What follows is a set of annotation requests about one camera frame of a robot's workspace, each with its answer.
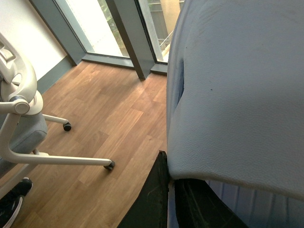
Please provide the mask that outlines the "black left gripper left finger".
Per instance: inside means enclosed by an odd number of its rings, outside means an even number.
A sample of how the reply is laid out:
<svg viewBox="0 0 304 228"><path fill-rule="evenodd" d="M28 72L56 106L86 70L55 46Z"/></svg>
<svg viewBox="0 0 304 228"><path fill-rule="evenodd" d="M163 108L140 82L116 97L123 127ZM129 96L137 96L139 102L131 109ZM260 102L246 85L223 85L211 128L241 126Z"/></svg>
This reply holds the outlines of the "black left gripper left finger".
<svg viewBox="0 0 304 228"><path fill-rule="evenodd" d="M150 173L119 228L166 228L169 172L167 154L159 151Z"/></svg>

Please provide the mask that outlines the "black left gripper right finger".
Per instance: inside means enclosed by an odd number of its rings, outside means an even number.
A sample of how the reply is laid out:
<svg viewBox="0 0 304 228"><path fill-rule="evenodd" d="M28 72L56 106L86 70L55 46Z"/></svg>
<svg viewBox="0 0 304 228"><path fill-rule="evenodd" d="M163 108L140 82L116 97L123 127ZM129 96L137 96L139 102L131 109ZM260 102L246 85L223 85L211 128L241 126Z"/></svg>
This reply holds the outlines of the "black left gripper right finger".
<svg viewBox="0 0 304 228"><path fill-rule="evenodd" d="M247 227L204 180L176 180L174 192L175 213L180 228Z"/></svg>

